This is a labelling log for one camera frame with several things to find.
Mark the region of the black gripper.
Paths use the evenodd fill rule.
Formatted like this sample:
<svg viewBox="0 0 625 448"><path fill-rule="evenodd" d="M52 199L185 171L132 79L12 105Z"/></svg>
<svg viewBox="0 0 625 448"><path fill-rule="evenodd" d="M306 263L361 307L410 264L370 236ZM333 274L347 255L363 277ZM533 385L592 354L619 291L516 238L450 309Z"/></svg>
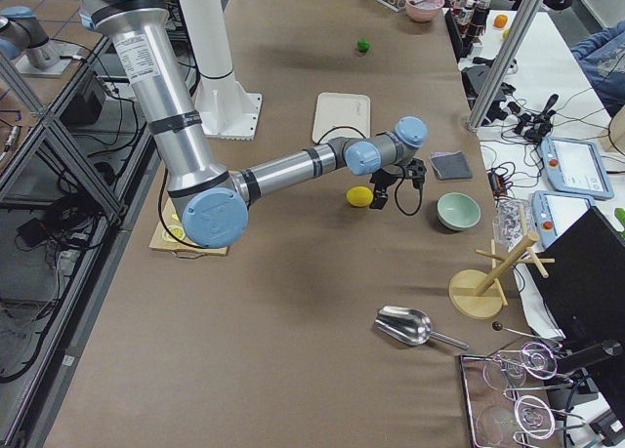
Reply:
<svg viewBox="0 0 625 448"><path fill-rule="evenodd" d="M369 205L370 209L382 210L385 208L389 196L387 188L396 182L396 175L386 170L378 170L370 177L373 184L373 198Z"/></svg>

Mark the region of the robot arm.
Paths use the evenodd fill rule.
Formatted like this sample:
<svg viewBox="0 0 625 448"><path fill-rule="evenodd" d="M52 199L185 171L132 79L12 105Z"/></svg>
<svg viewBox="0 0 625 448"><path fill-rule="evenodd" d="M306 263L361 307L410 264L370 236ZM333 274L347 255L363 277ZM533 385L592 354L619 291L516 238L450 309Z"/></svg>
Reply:
<svg viewBox="0 0 625 448"><path fill-rule="evenodd" d="M165 0L81 0L87 28L113 44L169 174L168 193L187 237L201 248L234 243L262 196L341 168L357 176L408 164L428 136L417 117L368 139L338 137L239 172L213 155L210 135L259 114L261 96L236 81L221 0L179 0L200 83L188 89L168 38Z"/></svg>
<svg viewBox="0 0 625 448"><path fill-rule="evenodd" d="M16 69L24 76L57 78L69 66L34 12L25 6L1 11L1 53L16 61Z"/></svg>

